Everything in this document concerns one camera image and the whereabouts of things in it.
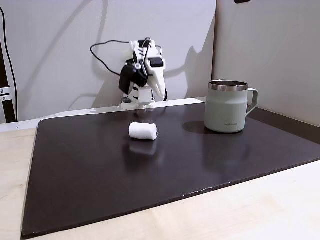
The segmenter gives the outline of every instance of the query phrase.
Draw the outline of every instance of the gray wall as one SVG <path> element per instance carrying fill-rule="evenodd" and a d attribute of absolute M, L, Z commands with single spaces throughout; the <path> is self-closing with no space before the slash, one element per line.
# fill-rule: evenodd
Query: gray wall
<path fill-rule="evenodd" d="M 259 107 L 320 126 L 320 1 L 218 0 L 215 79 L 246 81 Z"/>
<path fill-rule="evenodd" d="M 0 5 L 20 121 L 118 105 L 119 78 L 89 50 L 107 40 L 154 39 L 167 62 L 168 99 L 206 94 L 212 74 L 215 0 L 0 0 Z M 125 44 L 112 43 L 99 47 L 98 55 L 120 72 L 125 49 Z M 8 62 L 7 74 L 13 86 Z M 4 122 L 0 106 L 0 123 Z"/>

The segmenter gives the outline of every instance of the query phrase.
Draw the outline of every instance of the electrical wire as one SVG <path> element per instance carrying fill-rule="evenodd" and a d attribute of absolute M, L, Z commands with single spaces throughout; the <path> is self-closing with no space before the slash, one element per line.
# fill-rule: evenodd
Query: electrical wire
<path fill-rule="evenodd" d="M 4 46 L 5 46 L 5 51 L 6 55 L 8 57 L 9 63 L 10 63 L 10 69 L 12 73 L 12 78 L 13 78 L 13 83 L 14 83 L 14 93 L 15 93 L 15 119 L 18 122 L 18 91 L 17 91 L 17 83 L 16 83 L 16 77 L 14 73 L 14 68 L 12 66 L 12 62 L 10 59 L 9 51 L 8 51 L 8 46 L 7 46 L 7 34 L 6 34 L 6 19 L 5 19 L 5 13 L 0 6 L 0 10 L 2 13 L 2 22 L 3 22 L 3 38 L 4 38 Z"/>
<path fill-rule="evenodd" d="M 106 41 L 106 42 L 96 43 L 96 44 L 94 44 L 94 45 L 92 45 L 92 46 L 90 47 L 90 52 L 92 53 L 92 55 L 93 55 L 98 61 L 100 61 L 100 62 L 106 67 L 106 69 L 108 69 L 111 73 L 113 73 L 113 74 L 115 74 L 115 75 L 117 75 L 117 76 L 120 77 L 120 74 L 119 74 L 119 73 L 117 73 L 117 72 L 115 72 L 115 71 L 112 71 L 112 70 L 107 66 L 107 64 L 105 64 L 105 62 L 102 61 L 99 57 L 97 57 L 97 55 L 95 55 L 94 52 L 93 52 L 93 48 L 94 48 L 94 47 L 99 46 L 99 45 L 105 45 L 105 44 L 108 44 L 108 43 L 129 44 L 130 42 L 129 42 L 129 41 L 109 40 L 109 41 Z"/>
<path fill-rule="evenodd" d="M 167 101 L 167 99 L 168 99 L 168 92 L 167 92 L 167 89 L 165 89 L 165 97 L 164 97 L 163 101 L 165 102 L 165 101 Z"/>
<path fill-rule="evenodd" d="M 146 59 L 147 59 L 147 55 L 148 55 L 148 51 L 149 51 L 149 48 L 150 48 L 150 45 L 151 45 L 151 38 L 150 37 L 146 37 L 145 39 L 144 39 L 144 42 L 142 43 L 142 48 L 145 46 L 145 43 L 146 43 L 146 41 L 147 40 L 150 40 L 150 43 L 149 43 L 149 46 L 148 46 L 148 48 L 147 48 L 147 50 L 146 50 L 146 52 L 145 52 L 145 56 L 144 56 L 144 60 L 143 60 L 143 63 L 144 63 L 144 65 L 145 66 L 147 66 L 146 65 Z"/>
<path fill-rule="evenodd" d="M 162 55 L 162 47 L 159 45 L 155 45 L 156 48 L 160 48 L 160 55 Z"/>

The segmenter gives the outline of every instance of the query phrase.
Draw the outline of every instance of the gray mug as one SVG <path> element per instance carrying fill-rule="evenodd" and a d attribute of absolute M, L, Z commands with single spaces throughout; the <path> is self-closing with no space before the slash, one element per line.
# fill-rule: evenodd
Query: gray mug
<path fill-rule="evenodd" d="M 248 105 L 248 91 L 253 91 L 252 104 Z M 258 103 L 258 91 L 248 83 L 230 80 L 209 82 L 205 101 L 204 125 L 215 132 L 236 133 L 245 128 L 246 116 Z"/>

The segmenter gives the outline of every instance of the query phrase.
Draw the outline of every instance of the light wood surface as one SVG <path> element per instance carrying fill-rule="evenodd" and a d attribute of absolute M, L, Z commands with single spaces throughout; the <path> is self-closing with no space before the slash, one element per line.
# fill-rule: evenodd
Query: light wood surface
<path fill-rule="evenodd" d="M 18 240 L 36 129 L 0 133 L 0 240 Z M 320 239 L 320 161 L 40 240 Z"/>

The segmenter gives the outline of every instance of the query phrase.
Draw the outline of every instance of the white cotton roll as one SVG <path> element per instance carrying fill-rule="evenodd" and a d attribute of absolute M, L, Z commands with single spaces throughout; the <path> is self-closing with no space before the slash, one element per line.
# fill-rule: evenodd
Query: white cotton roll
<path fill-rule="evenodd" d="M 133 139 L 155 140 L 158 136 L 157 125 L 132 122 L 129 126 L 129 135 Z"/>

